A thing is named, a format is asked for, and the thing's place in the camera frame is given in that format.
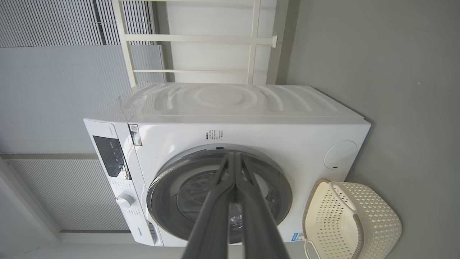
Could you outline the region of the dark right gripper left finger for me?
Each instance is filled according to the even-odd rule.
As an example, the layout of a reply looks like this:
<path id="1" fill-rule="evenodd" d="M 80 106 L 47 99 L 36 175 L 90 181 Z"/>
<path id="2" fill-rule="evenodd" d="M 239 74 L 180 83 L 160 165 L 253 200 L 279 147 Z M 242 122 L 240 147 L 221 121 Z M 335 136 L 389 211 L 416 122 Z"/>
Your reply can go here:
<path id="1" fill-rule="evenodd" d="M 228 259 L 229 206 L 236 184 L 235 158 L 234 152 L 223 157 L 182 259 Z"/>

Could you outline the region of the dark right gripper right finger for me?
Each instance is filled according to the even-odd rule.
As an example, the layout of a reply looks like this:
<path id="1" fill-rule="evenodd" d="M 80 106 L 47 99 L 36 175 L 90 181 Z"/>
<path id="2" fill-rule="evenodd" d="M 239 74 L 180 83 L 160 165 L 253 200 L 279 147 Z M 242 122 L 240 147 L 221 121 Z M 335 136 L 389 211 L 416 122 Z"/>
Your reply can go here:
<path id="1" fill-rule="evenodd" d="M 235 190 L 242 209 L 244 258 L 289 259 L 253 166 L 244 154 L 235 155 Z"/>

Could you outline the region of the dark round glass washer door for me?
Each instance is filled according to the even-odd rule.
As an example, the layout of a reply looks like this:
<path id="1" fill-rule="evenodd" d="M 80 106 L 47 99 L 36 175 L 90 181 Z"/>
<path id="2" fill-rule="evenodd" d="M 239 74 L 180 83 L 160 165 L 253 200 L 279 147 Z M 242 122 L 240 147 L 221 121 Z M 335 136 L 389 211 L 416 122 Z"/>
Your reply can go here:
<path id="1" fill-rule="evenodd" d="M 230 149 L 202 150 L 164 166 L 147 193 L 151 217 L 179 239 L 188 240 L 205 203 L 210 184 Z M 281 167 L 268 157 L 244 152 L 263 198 L 280 224 L 292 206 L 293 194 Z"/>

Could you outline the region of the white front-load washing machine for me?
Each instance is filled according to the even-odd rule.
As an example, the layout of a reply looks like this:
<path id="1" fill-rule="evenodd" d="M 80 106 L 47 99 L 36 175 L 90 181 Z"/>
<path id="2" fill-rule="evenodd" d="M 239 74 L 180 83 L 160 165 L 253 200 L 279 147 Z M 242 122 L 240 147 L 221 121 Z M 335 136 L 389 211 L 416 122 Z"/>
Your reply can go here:
<path id="1" fill-rule="evenodd" d="M 186 246 L 151 217 L 147 193 L 164 166 L 202 150 L 231 149 L 281 167 L 293 201 L 278 225 L 304 241 L 302 217 L 321 178 L 343 182 L 371 124 L 310 86 L 143 83 L 84 119 L 136 242 Z"/>

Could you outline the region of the cream perforated laundry basket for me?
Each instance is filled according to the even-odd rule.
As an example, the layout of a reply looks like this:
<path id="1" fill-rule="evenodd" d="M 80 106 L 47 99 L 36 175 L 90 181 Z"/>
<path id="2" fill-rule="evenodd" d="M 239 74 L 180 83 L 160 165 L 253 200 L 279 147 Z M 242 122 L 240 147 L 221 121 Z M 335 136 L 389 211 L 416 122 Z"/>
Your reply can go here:
<path id="1" fill-rule="evenodd" d="M 307 259 L 385 259 L 401 221 L 370 187 L 319 179 L 303 215 Z"/>

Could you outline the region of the white metal rack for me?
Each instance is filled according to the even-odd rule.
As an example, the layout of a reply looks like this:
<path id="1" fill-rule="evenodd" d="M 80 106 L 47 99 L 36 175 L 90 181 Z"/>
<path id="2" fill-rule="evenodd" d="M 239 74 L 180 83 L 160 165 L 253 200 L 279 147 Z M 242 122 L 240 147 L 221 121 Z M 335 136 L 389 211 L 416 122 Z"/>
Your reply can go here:
<path id="1" fill-rule="evenodd" d="M 123 13 L 122 2 L 124 1 L 150 1 L 150 2 L 202 2 L 202 3 L 219 3 L 219 4 L 236 4 L 244 5 L 251 3 L 252 5 L 252 25 L 251 36 L 203 36 L 203 35 L 171 35 L 171 34 L 128 34 L 125 26 L 125 16 Z M 261 0 L 111 0 L 116 27 L 120 38 L 120 45 L 125 61 L 125 68 L 128 72 L 128 80 L 130 86 L 138 84 L 136 73 L 217 73 L 217 74 L 232 74 L 237 71 L 217 71 L 217 70 L 183 70 L 183 69 L 135 69 L 130 42 L 131 41 L 149 41 L 149 42 L 197 42 L 197 43 L 212 43 L 212 44 L 245 44 L 249 45 L 249 59 L 247 69 L 247 83 L 253 84 L 255 72 L 255 54 L 258 45 L 267 45 L 275 49 L 278 45 L 278 35 L 271 37 L 258 37 L 260 5 Z"/>

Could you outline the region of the grey slatted window blind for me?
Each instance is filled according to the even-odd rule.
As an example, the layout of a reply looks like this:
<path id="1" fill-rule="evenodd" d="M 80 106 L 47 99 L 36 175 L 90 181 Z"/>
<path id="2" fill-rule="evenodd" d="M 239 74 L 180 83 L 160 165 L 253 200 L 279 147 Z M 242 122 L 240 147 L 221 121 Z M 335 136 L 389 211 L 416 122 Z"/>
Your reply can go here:
<path id="1" fill-rule="evenodd" d="M 0 0 L 0 47 L 119 44 L 112 0 Z"/>

